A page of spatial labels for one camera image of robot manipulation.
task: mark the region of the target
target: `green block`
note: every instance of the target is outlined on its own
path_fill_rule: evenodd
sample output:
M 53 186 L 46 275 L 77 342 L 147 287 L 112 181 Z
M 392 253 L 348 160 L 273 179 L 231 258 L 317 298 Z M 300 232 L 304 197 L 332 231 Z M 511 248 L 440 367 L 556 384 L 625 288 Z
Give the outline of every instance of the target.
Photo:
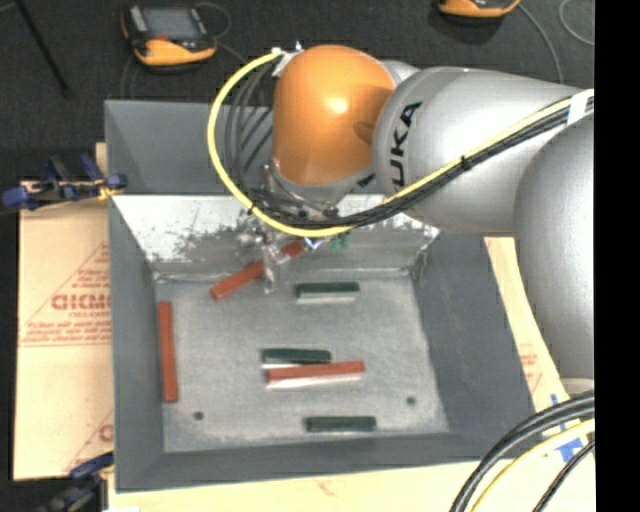
M 319 349 L 268 348 L 262 351 L 264 364 L 323 364 L 331 362 L 331 352 Z
M 373 432 L 376 430 L 374 416 L 312 416 L 305 418 L 307 432 Z

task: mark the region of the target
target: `cable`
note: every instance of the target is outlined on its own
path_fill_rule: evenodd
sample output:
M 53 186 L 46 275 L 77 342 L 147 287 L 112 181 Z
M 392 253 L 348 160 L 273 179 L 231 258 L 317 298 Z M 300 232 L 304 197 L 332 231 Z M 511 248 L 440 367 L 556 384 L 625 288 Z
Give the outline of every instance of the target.
M 592 414 L 594 408 L 594 392 L 588 391 L 576 398 L 548 407 L 516 425 L 482 458 L 458 492 L 451 505 L 450 512 L 462 512 L 465 510 L 471 500 L 471 496 L 484 476 L 511 450 L 550 428 Z
M 582 448 L 582 450 L 580 450 L 573 457 L 571 457 L 571 460 L 567 462 L 567 464 L 562 468 L 562 470 L 560 470 L 560 472 L 553 479 L 553 482 L 551 482 L 548 489 L 542 495 L 542 498 L 540 498 L 540 501 L 538 501 L 537 505 L 535 506 L 532 512 L 542 512 L 545 509 L 545 507 L 549 504 L 549 502 L 551 501 L 555 493 L 558 491 L 560 486 L 569 476 L 569 473 L 571 473 L 571 471 L 573 471 L 576 468 L 576 466 L 580 464 L 582 459 L 584 459 L 587 455 L 589 455 L 594 450 L 595 447 L 596 447 L 596 441 L 595 439 L 593 439 L 589 441 L 589 443 L 584 448 Z
M 339 217 L 335 220 L 328 219 L 326 221 L 316 222 L 312 222 L 310 220 L 301 221 L 300 219 L 293 218 L 290 212 L 280 211 L 273 212 L 278 217 L 275 218 L 267 214 L 261 208 L 262 206 L 266 210 L 268 209 L 268 205 L 256 204 L 256 202 L 247 195 L 248 191 L 243 191 L 238 187 L 227 173 L 218 154 L 215 138 L 215 125 L 220 114 L 222 104 L 233 88 L 255 69 L 274 61 L 284 54 L 284 51 L 274 49 L 272 53 L 247 63 L 224 84 L 211 107 L 207 129 L 207 140 L 213 166 L 227 189 L 241 202 L 241 204 L 255 213 L 263 222 L 274 229 L 293 236 L 309 238 L 331 237 L 345 233 L 354 227 L 360 227 L 390 218 L 400 211 L 406 210 L 411 204 L 425 197 L 427 193 L 431 193 L 436 188 L 448 183 L 467 170 L 471 165 L 475 165 L 476 163 L 489 158 L 493 154 L 499 153 L 500 151 L 521 142 L 523 137 L 532 137 L 535 134 L 541 133 L 541 131 L 558 126 L 565 122 L 565 114 L 569 111 L 572 102 L 571 97 L 566 98 L 532 114 L 518 123 L 515 123 L 513 126 L 485 142 L 483 145 L 474 148 L 459 159 L 446 164 L 412 185 L 405 187 L 395 195 L 387 198 L 377 207 L 370 210 L 354 214 L 347 218 Z M 593 98 L 590 98 L 589 108 L 593 108 L 593 101 Z M 293 224 L 283 222 L 284 219 L 290 220 Z
M 15 2 L 11 2 L 10 4 L 3 5 L 2 7 L 0 7 L 0 13 L 4 12 L 4 11 L 8 11 L 12 7 L 16 7 L 16 3 Z
M 567 428 L 567 430 L 563 430 L 559 434 L 556 434 L 549 439 L 535 445 L 528 452 L 525 452 L 520 457 L 515 459 L 507 467 L 500 471 L 496 478 L 494 478 L 489 486 L 482 492 L 480 497 L 471 508 L 471 512 L 478 512 L 478 510 L 480 510 L 480 507 L 482 507 L 483 503 L 486 502 L 488 497 L 491 496 L 491 494 L 495 492 L 500 484 L 502 484 L 510 475 L 521 469 L 532 460 L 552 452 L 553 450 L 566 444 L 570 440 L 593 432 L 595 430 L 595 422 L 595 419 L 590 419 L 583 423 L 579 423 L 577 425 L 569 427 Z
M 564 83 L 564 75 L 562 74 L 562 68 L 560 67 L 560 61 L 558 60 L 558 55 L 556 54 L 555 48 L 553 47 L 553 45 L 551 44 L 551 41 L 549 40 L 549 36 L 547 36 L 547 33 L 545 32 L 544 28 L 542 28 L 542 25 L 540 25 L 540 23 L 538 23 L 538 21 L 524 7 L 524 5 L 522 5 L 522 3 L 518 4 L 518 7 L 520 8 L 520 10 L 524 13 L 524 15 L 529 19 L 529 21 L 533 24 L 533 26 L 536 28 L 536 30 L 542 36 L 542 39 L 544 40 L 545 44 L 547 45 L 547 48 L 549 48 L 549 51 L 551 52 L 551 57 L 553 58 L 553 64 L 555 65 L 556 72 L 558 73 L 558 83 L 563 84 Z
M 224 7 L 218 4 L 214 4 L 213 2 L 198 2 L 197 4 L 195 4 L 195 7 L 207 7 L 209 9 L 215 9 L 216 11 L 221 12 L 224 15 L 226 19 L 226 25 L 220 32 L 218 32 L 217 34 L 213 34 L 213 37 L 215 37 L 216 39 L 220 39 L 229 33 L 229 31 L 231 30 L 231 14 L 229 14 L 229 11 L 227 11 Z
M 240 53 L 238 53 L 236 50 L 234 50 L 233 48 L 231 48 L 231 46 L 229 46 L 226 43 L 223 43 L 222 41 L 218 41 L 218 46 L 220 48 L 223 48 L 224 50 L 226 50 L 229 54 L 233 55 L 236 59 L 238 59 L 240 61 L 241 64 L 246 64 L 247 63 L 247 59 L 245 59 Z
M 571 34 L 574 38 L 576 38 L 578 41 L 587 44 L 589 46 L 595 46 L 596 43 L 595 41 L 591 40 L 591 39 L 587 39 L 586 37 L 581 36 L 580 34 L 578 34 L 575 30 L 573 30 L 569 24 L 567 23 L 567 20 L 564 18 L 564 8 L 566 7 L 566 5 L 571 2 L 571 0 L 562 0 L 562 2 L 560 3 L 560 6 L 558 7 L 558 15 L 560 16 L 560 23 L 562 25 L 562 27 L 569 32 L 569 34 Z
M 135 56 L 133 54 L 129 55 L 129 58 L 125 63 L 124 68 L 122 69 L 122 73 L 120 74 L 120 98 L 125 97 L 127 73 L 129 72 L 129 68 L 131 67 L 131 64 L 133 64 L 134 60 L 135 60 Z

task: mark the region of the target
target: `orange device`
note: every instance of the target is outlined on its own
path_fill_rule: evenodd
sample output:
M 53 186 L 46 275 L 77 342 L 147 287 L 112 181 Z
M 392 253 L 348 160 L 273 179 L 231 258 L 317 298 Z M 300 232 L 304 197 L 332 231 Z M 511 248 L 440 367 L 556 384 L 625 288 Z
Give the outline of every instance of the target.
M 443 14 L 463 18 L 497 19 L 513 11 L 520 0 L 438 0 Z
M 195 7 L 140 7 L 122 11 L 122 32 L 136 58 L 155 71 L 184 71 L 216 52 Z

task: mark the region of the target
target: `black floor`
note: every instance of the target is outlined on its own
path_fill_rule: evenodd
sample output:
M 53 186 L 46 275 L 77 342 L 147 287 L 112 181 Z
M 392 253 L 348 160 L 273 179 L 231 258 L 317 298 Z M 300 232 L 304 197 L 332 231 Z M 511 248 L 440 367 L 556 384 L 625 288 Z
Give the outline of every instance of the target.
M 169 6 L 156 0 L 141 5 Z M 416 67 L 493 69 L 588 88 L 595 83 L 595 0 L 522 0 L 499 24 L 464 25 L 443 18 L 431 0 L 220 0 L 232 26 L 204 67 L 158 76 L 130 61 L 119 29 L 120 0 L 24 0 L 71 89 L 62 94 L 36 39 L 11 0 L 0 0 L 0 190 L 38 176 L 47 156 L 91 150 L 103 139 L 102 102 L 136 97 L 211 102 L 239 58 L 273 46 L 342 43 Z M 203 7 L 217 32 L 225 18 Z M 482 91 L 477 94 L 481 101 Z M 0 217 L 0 511 L 31 510 L 65 482 L 10 481 L 16 339 L 16 218 Z M 52 239 L 61 236 L 51 233 Z

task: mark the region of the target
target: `black cable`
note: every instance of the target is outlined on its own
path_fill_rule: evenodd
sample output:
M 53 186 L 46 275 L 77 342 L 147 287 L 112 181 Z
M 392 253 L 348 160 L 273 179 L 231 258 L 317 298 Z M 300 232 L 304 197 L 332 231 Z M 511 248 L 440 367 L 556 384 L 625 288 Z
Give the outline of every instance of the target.
M 574 419 L 590 416 L 594 412 L 595 397 L 593 391 L 590 391 L 579 395 L 577 398 L 553 405 L 522 421 L 507 432 L 482 458 L 474 472 L 460 489 L 450 512 L 462 512 L 465 510 L 482 478 L 511 450 L 553 427 Z
M 267 74 L 267 72 L 271 69 L 270 66 L 263 66 L 258 71 L 254 72 L 253 76 L 247 82 L 247 90 L 246 94 L 240 101 L 240 112 L 238 114 L 239 119 L 236 123 L 236 154 L 234 159 L 234 169 L 239 173 L 240 183 L 242 186 L 249 191 L 249 183 L 246 177 L 246 169 L 244 169 L 244 163 L 242 159 L 242 140 L 243 140 L 243 130 L 245 128 L 244 121 L 245 115 L 247 112 L 247 107 L 249 105 L 249 100 L 253 97 L 253 93 L 258 87 L 258 84 L 262 81 L 262 78 Z
M 545 493 L 542 495 L 542 498 L 540 498 L 540 501 L 538 501 L 537 505 L 532 510 L 532 512 L 542 512 L 542 510 L 544 510 L 544 508 L 549 504 L 549 502 L 551 501 L 553 496 L 556 494 L 560 486 L 567 479 L 571 471 L 573 471 L 576 468 L 576 466 L 580 464 L 580 462 L 587 455 L 589 455 L 589 453 L 593 451 L 595 447 L 596 447 L 596 441 L 595 439 L 593 439 L 589 441 L 589 443 L 585 447 L 583 447 L 582 450 L 580 450 L 573 457 L 571 457 L 569 462 L 566 463 L 566 465 L 562 468 L 562 470 L 560 470 L 560 472 L 556 475 L 553 482 L 551 482 L 551 484 L 549 485 Z
M 577 39 L 578 41 L 586 45 L 595 46 L 596 42 L 593 39 L 587 39 L 586 37 L 581 36 L 569 26 L 569 23 L 567 23 L 567 20 L 564 17 L 564 8 L 567 6 L 567 4 L 570 1 L 572 0 L 563 0 L 560 3 L 560 6 L 558 7 L 558 16 L 560 17 L 560 24 L 573 38 Z
M 53 58 L 53 55 L 51 55 L 51 52 L 49 51 L 49 47 L 44 42 L 44 39 L 42 38 L 42 35 L 40 34 L 38 27 L 36 27 L 36 24 L 33 21 L 31 14 L 29 14 L 29 11 L 27 10 L 26 5 L 24 5 L 23 0 L 15 0 L 14 3 L 18 8 L 18 10 L 20 11 L 20 14 L 22 15 L 22 18 L 24 19 L 25 23 L 29 27 L 29 31 L 31 32 L 31 35 L 36 40 L 36 43 L 38 44 L 38 48 L 40 48 L 40 51 L 42 52 L 43 57 L 45 58 L 45 60 L 47 61 L 47 64 L 49 65 L 49 69 L 51 69 L 53 76 L 58 82 L 62 95 L 65 98 L 73 97 L 73 91 L 71 90 L 71 87 L 69 87 L 69 84 L 64 79 L 64 76 L 62 76 L 62 72 L 60 71 L 58 64 Z
M 231 31 L 231 14 L 224 7 L 218 4 L 214 4 L 213 2 L 198 2 L 194 7 L 207 7 L 209 9 L 215 9 L 218 12 L 221 12 L 226 20 L 226 25 L 224 28 L 218 32 L 217 34 L 213 34 L 215 39 L 221 39 L 226 36 Z
M 520 3 L 520 4 L 518 4 L 518 8 L 524 13 L 524 15 L 529 19 L 529 21 L 536 28 L 538 33 L 542 36 L 542 39 L 544 40 L 545 44 L 547 45 L 547 48 L 549 49 L 549 52 L 551 52 L 551 58 L 553 59 L 553 64 L 556 67 L 556 73 L 558 73 L 558 83 L 563 84 L 564 83 L 564 75 L 562 74 L 562 67 L 560 66 L 560 61 L 558 60 L 558 55 L 556 54 L 556 50 L 553 47 L 553 44 L 551 44 L 551 40 L 549 39 L 549 36 L 547 35 L 547 33 L 544 30 L 544 28 L 542 28 L 542 25 L 540 25 L 540 23 L 538 23 L 538 21 L 533 17 L 533 15 L 527 9 L 525 9 L 524 5 L 522 5 Z

